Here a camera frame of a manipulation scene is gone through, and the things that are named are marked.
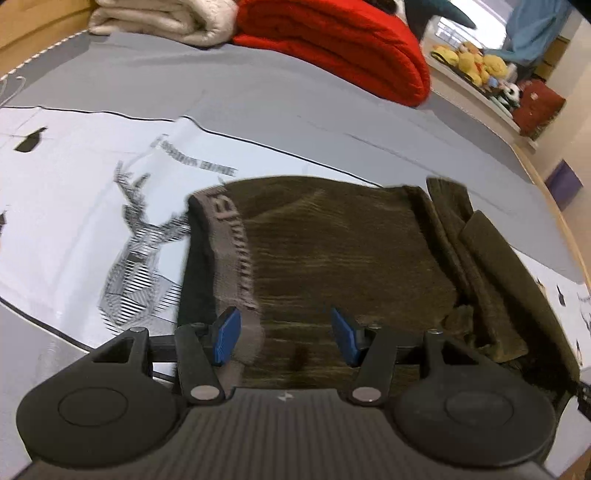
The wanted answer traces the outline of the dark olive corduroy pants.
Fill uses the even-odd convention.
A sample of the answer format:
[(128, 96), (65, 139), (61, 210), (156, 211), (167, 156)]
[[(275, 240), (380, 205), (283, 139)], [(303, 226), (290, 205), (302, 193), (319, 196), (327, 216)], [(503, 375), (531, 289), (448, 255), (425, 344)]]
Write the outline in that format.
[(178, 323), (242, 312), (225, 386), (345, 387), (332, 309), (373, 328), (439, 328), (551, 398), (579, 377), (547, 298), (461, 184), (259, 178), (197, 191), (186, 214)]

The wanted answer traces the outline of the grey white printed bed sheet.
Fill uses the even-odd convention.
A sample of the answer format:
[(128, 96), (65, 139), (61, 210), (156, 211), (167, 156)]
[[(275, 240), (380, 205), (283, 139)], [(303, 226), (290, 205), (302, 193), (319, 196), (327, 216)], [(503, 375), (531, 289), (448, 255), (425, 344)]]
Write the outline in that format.
[(384, 101), (286, 55), (79, 34), (1, 83), (1, 475), (29, 461), (27, 391), (111, 336), (99, 303), (131, 232), (117, 170), (146, 174), (168, 229), (203, 187), (271, 175), (376, 186), (467, 186), (541, 282), (583, 368), (590, 297), (540, 189), (507, 138), (432, 93)]

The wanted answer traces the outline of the dark red patterned cushion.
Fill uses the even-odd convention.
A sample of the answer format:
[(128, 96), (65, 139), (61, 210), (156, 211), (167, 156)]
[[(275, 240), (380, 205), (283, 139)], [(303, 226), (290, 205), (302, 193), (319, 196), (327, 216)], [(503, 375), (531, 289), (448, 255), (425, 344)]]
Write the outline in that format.
[(512, 113), (513, 121), (521, 136), (537, 140), (564, 108), (566, 99), (539, 79), (522, 81), (518, 87), (522, 96)]

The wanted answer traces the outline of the panda plush toy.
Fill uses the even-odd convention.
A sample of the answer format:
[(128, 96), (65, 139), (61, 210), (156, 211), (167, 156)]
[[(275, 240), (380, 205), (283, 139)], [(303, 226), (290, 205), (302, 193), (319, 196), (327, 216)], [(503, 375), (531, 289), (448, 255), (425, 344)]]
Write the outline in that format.
[(512, 111), (520, 106), (522, 96), (523, 92), (517, 84), (503, 82), (496, 98), (507, 110)]

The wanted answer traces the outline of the yellow plush bear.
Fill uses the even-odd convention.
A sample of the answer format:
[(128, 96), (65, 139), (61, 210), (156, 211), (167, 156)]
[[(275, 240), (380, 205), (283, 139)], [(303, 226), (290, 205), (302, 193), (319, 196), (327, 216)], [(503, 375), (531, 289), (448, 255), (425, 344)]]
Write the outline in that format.
[(457, 49), (436, 45), (430, 55), (478, 88), (496, 88), (508, 74), (508, 66), (502, 58), (483, 55), (471, 42), (463, 42)]

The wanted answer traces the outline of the red folded blanket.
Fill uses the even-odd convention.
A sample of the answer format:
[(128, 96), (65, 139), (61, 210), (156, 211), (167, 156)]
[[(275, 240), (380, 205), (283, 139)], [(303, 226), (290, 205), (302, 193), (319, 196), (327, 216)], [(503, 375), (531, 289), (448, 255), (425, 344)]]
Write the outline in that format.
[(232, 42), (296, 57), (409, 107), (431, 92), (410, 28), (365, 1), (242, 1)]

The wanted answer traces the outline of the blue curtain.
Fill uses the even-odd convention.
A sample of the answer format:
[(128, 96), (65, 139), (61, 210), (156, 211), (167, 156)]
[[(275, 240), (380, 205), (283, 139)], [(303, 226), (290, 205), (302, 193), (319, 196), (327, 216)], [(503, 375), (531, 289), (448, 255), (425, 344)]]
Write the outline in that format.
[(522, 0), (507, 20), (506, 37), (500, 49), (485, 48), (506, 63), (522, 67), (537, 64), (559, 36), (575, 8), (563, 0)]

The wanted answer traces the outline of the cream folded blanket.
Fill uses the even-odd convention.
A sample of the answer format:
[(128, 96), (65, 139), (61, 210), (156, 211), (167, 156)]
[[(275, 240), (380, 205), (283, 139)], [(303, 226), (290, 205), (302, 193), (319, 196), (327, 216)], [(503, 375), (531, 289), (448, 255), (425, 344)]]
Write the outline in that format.
[(231, 40), (238, 3), (232, 0), (97, 1), (88, 31), (146, 34), (186, 45), (209, 48)]

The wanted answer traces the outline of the blue plush shark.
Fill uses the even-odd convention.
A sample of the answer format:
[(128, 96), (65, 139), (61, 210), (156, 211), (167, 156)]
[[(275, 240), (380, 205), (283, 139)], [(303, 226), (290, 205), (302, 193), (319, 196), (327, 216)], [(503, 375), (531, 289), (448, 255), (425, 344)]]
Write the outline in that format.
[(443, 17), (461, 26), (476, 29), (476, 24), (448, 0), (405, 0), (407, 24), (418, 41), (425, 35), (433, 17)]

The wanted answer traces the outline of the purple box by wall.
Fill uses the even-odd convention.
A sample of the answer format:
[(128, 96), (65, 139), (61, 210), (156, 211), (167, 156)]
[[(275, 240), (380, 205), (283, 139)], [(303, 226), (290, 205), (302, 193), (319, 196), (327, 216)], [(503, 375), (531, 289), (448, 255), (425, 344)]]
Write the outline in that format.
[(560, 211), (564, 211), (583, 188), (582, 181), (564, 159), (545, 180), (545, 185)]

